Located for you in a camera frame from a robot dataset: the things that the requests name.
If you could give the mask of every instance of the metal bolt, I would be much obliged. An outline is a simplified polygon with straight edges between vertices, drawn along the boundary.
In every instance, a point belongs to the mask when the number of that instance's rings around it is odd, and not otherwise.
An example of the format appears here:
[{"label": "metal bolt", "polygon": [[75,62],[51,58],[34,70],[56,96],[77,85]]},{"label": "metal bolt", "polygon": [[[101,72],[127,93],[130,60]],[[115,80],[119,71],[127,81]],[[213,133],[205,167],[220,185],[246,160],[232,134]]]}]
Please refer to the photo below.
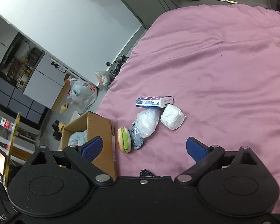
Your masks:
[{"label": "metal bolt", "polygon": [[110,176],[106,175],[106,174],[99,174],[98,176],[96,176],[96,181],[103,183],[103,182],[107,182],[108,180],[110,180]]},{"label": "metal bolt", "polygon": [[181,174],[179,176],[177,176],[177,180],[180,182],[189,182],[192,180],[192,176],[191,175],[187,175],[187,174]]},{"label": "metal bolt", "polygon": [[140,184],[148,184],[148,181],[146,179],[140,180]]}]

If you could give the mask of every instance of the pink fabric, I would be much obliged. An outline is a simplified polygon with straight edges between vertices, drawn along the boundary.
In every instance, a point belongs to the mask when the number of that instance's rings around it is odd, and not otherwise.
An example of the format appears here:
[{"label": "pink fabric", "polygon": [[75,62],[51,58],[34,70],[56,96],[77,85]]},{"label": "pink fabric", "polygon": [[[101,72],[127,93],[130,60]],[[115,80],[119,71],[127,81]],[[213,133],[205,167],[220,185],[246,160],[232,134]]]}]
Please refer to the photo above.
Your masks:
[{"label": "pink fabric", "polygon": [[[280,13],[247,5],[163,14],[134,48],[98,114],[130,127],[141,96],[171,95],[186,119],[159,123],[140,150],[117,153],[121,175],[149,169],[173,178],[195,162],[193,136],[225,150],[250,146],[280,185]],[[280,199],[275,212],[280,213]]]}]

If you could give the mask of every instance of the crumpled white paper ball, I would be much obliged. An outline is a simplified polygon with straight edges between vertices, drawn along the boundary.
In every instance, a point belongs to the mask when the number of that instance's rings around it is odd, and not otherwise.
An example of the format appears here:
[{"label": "crumpled white paper ball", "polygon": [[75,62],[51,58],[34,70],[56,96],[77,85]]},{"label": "crumpled white paper ball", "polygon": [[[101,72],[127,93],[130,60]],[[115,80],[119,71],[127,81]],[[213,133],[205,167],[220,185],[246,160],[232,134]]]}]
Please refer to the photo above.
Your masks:
[{"label": "crumpled white paper ball", "polygon": [[162,116],[161,122],[171,130],[175,130],[184,122],[184,114],[178,107],[167,105]]}]

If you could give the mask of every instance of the blue gripper pad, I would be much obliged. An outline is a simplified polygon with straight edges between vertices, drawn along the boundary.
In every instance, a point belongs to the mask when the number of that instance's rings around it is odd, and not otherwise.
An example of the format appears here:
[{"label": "blue gripper pad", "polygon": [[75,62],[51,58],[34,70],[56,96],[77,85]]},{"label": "blue gripper pad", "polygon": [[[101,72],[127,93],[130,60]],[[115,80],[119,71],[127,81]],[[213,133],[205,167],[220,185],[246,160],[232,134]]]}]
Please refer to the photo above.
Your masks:
[{"label": "blue gripper pad", "polygon": [[103,139],[99,136],[94,137],[78,148],[78,152],[88,161],[92,162],[103,149]]},{"label": "blue gripper pad", "polygon": [[186,143],[187,153],[194,159],[195,162],[199,162],[207,154],[210,153],[210,148],[194,137],[189,137]]}]

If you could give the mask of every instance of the gray tile floor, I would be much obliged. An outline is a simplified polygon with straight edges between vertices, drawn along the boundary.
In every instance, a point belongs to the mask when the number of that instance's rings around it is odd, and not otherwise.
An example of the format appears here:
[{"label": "gray tile floor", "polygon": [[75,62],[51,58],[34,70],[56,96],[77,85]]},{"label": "gray tile floor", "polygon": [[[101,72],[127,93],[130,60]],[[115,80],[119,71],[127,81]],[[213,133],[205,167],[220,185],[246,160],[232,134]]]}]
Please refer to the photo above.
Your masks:
[{"label": "gray tile floor", "polygon": [[[133,48],[136,46],[136,44],[139,42],[139,40],[145,35],[145,33],[147,32],[147,30],[141,35],[141,37],[137,40],[137,42],[134,44],[134,46],[132,47],[132,49],[129,51],[129,53],[126,55],[127,57],[129,57],[131,55],[131,52],[133,50]],[[101,101],[103,100],[105,94],[107,93],[107,91],[103,91],[103,90],[98,90],[98,98],[96,100],[96,102],[88,109],[91,112],[96,113]],[[59,109],[60,106],[68,103],[68,100],[66,99],[66,95],[64,96],[64,98],[61,100],[61,103],[59,105]],[[59,150],[59,145],[60,145],[60,141],[57,141],[54,139],[53,137],[53,133],[54,130],[52,128],[52,124],[55,122],[55,120],[58,120],[59,122],[64,122],[65,124],[68,124],[69,121],[72,118],[73,112],[77,111],[79,114],[82,114],[85,109],[82,107],[79,107],[78,105],[71,105],[69,104],[69,108],[63,113],[60,114],[59,111],[55,111],[52,113],[52,116],[50,118],[50,121],[46,127],[46,130],[40,140],[40,145],[46,145],[50,148],[51,151],[58,151]]]}]

